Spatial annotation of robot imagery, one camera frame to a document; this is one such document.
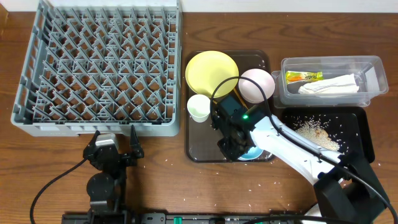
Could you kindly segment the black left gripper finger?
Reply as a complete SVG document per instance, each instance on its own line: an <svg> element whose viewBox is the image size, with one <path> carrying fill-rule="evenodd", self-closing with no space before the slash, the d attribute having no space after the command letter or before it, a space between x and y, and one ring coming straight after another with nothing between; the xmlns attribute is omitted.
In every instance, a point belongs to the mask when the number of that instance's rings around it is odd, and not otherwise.
<svg viewBox="0 0 398 224"><path fill-rule="evenodd" d="M83 158L89 161L93 161L95 158L95 153L97 151L97 147L96 147L96 140L98 138L98 136L100 135L99 131L96 131L93 135L93 137L91 138L90 142L88 143L88 145L84 148L83 150Z"/></svg>
<svg viewBox="0 0 398 224"><path fill-rule="evenodd" d="M139 142L134 125L130 129L129 146L136 159L144 158L144 150Z"/></svg>

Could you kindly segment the light blue bowl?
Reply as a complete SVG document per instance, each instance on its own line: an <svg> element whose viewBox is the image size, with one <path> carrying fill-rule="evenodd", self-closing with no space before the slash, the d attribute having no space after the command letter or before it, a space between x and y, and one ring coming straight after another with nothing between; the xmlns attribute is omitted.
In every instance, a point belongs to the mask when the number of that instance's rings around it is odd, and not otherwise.
<svg viewBox="0 0 398 224"><path fill-rule="evenodd" d="M258 159L264 151L258 147L252 147L247 153L238 158L239 161L251 161Z"/></svg>

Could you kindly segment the white cup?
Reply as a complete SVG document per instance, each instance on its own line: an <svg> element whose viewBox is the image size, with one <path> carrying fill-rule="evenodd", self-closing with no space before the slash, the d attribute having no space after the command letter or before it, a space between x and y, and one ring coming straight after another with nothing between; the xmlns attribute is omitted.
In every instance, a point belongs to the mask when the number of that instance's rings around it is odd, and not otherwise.
<svg viewBox="0 0 398 224"><path fill-rule="evenodd" d="M196 94L187 101L187 110L197 123L205 122L210 115L210 99L205 95Z"/></svg>

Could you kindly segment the yellow plate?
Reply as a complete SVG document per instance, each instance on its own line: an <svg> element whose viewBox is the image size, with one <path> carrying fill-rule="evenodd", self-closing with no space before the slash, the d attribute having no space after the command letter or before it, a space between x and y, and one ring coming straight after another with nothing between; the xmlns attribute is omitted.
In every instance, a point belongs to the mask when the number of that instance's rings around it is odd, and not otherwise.
<svg viewBox="0 0 398 224"><path fill-rule="evenodd" d="M229 94L235 88L239 76L236 62L219 51L204 51L195 55L187 64L185 79L196 94L211 97L216 87L225 79L234 77L218 88L213 98Z"/></svg>

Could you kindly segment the green yellow snack wrapper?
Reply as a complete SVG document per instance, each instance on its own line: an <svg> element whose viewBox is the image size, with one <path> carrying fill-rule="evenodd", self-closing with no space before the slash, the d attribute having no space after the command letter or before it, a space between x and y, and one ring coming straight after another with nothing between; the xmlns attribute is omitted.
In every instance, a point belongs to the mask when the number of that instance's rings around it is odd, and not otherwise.
<svg viewBox="0 0 398 224"><path fill-rule="evenodd" d="M295 82L315 82L323 80L323 73L287 71L285 73L285 79L288 84Z"/></svg>

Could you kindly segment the white napkin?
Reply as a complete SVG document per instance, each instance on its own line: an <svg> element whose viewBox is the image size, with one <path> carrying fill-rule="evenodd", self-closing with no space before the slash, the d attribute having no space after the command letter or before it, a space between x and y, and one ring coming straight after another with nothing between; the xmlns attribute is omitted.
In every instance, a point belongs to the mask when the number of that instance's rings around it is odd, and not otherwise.
<svg viewBox="0 0 398 224"><path fill-rule="evenodd" d="M300 94L337 94L357 93L359 86L356 84L354 74L342 75L335 78L320 80L302 85Z"/></svg>

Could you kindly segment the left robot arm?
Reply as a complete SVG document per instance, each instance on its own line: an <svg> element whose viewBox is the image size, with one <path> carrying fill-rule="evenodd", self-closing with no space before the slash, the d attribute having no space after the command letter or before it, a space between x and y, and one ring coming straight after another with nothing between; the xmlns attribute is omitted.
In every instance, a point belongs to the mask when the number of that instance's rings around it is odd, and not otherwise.
<svg viewBox="0 0 398 224"><path fill-rule="evenodd" d="M92 176L86 191L90 197L90 223L139 223L139 215L126 205L127 167L136 166L144 157L136 129L131 126L131 152L120 153L116 135L94 133L83 150L86 159L99 173Z"/></svg>

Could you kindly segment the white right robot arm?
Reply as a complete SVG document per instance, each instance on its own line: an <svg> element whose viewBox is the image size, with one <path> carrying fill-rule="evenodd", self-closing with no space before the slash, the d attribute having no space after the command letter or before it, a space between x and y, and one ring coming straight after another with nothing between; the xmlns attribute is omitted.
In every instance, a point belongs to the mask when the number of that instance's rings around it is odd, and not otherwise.
<svg viewBox="0 0 398 224"><path fill-rule="evenodd" d="M227 96L210 105L211 125L223 137L218 146L225 158L235 161L251 148L270 152L305 177L317 204L307 215L281 215L278 221L320 223L372 223L384 210L393 222L397 213L368 160L347 156L300 136L270 111L269 105L247 110Z"/></svg>

